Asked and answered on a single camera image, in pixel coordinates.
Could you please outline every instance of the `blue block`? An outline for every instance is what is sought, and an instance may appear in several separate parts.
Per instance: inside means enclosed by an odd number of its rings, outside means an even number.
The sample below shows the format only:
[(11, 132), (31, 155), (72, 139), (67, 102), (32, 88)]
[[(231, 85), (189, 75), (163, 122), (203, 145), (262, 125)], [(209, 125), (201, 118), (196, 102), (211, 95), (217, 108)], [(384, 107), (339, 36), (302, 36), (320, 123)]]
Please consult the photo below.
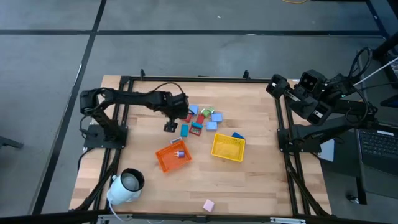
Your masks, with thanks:
[(217, 122), (208, 121), (206, 123), (206, 129), (207, 131), (217, 131)]
[(188, 125), (183, 124), (181, 125), (181, 137), (187, 137), (188, 136)]
[(211, 121), (222, 122), (223, 121), (223, 115), (222, 114), (212, 114), (211, 115)]
[(232, 137), (244, 139), (244, 137), (243, 137), (242, 135), (238, 134), (238, 133), (233, 133), (233, 134), (232, 134)]
[(189, 110), (191, 113), (193, 113), (193, 115), (198, 114), (198, 109), (199, 109), (198, 105), (189, 105)]
[(192, 126), (194, 126), (195, 128), (199, 128), (199, 129), (203, 128), (203, 125), (195, 123), (195, 122), (192, 122)]

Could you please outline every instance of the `wooden tabletop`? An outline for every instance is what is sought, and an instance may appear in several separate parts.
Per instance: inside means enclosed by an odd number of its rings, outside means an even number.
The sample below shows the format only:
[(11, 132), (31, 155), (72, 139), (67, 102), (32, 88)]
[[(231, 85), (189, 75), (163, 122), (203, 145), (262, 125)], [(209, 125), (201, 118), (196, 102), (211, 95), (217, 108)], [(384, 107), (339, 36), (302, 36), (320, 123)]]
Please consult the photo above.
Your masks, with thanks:
[[(117, 89), (120, 76), (105, 75), (102, 87)], [(147, 92), (162, 82), (135, 81), (133, 91)], [(279, 151), (275, 101), (261, 83), (200, 83), (178, 82), (189, 96), (189, 103), (199, 110), (212, 106), (223, 114), (217, 132), (206, 131), (200, 136), (188, 134), (184, 138), (192, 161), (169, 173), (163, 173), (155, 152), (168, 146), (171, 139), (180, 136), (181, 124), (175, 133), (166, 133), (167, 118), (144, 106), (130, 106), (127, 125), (129, 135), (119, 161), (118, 173), (130, 167), (141, 171), (145, 186), (136, 202), (114, 206), (116, 212), (146, 213), (207, 213), (206, 199), (215, 203), (212, 214), (224, 215), (292, 215), (284, 158)], [(179, 94), (175, 85), (161, 88), (173, 95)], [(111, 117), (113, 106), (106, 110)], [(296, 123), (304, 121), (294, 114)], [(212, 156), (211, 146), (215, 133), (239, 133), (246, 139), (242, 162)], [(70, 208), (79, 206), (100, 176), (104, 150), (95, 149), (82, 160), (72, 195)], [(319, 160), (301, 153), (305, 183), (320, 205), (330, 212), (329, 200)], [(104, 188), (101, 208), (104, 208)], [(298, 207), (302, 211), (296, 186)]]

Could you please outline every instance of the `laptop keyboard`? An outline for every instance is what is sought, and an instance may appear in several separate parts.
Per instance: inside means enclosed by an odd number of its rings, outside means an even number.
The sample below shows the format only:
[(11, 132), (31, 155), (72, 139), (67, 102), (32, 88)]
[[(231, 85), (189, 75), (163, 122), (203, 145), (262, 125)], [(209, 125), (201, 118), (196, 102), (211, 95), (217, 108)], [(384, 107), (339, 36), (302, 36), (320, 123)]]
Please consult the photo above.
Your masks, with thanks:
[(359, 130), (362, 152), (398, 159), (398, 137)]

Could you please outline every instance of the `red block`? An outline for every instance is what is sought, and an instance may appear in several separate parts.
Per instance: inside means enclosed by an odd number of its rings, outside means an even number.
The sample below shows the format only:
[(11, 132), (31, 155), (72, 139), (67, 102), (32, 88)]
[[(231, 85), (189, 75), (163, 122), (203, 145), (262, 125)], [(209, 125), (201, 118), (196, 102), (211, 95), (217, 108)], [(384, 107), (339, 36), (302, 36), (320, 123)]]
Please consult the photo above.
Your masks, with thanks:
[(197, 121), (196, 121), (196, 124), (203, 124), (203, 121), (205, 120), (205, 117), (201, 114), (201, 115), (198, 115), (198, 118), (197, 118)]
[(194, 126), (191, 126), (191, 128), (189, 129), (189, 133), (192, 133), (194, 135), (200, 136), (201, 129), (195, 128)]
[(191, 119), (192, 119), (192, 114), (188, 114), (187, 118), (184, 121), (189, 123)]

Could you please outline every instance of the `pink block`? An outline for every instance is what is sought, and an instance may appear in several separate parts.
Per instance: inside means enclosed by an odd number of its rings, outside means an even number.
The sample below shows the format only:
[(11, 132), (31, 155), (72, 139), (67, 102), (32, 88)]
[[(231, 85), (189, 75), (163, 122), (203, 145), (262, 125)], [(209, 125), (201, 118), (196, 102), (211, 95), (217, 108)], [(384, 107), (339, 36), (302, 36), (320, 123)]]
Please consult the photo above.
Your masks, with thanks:
[(206, 200), (203, 208), (207, 211), (207, 212), (211, 212), (214, 208), (214, 202), (212, 202), (211, 200)]

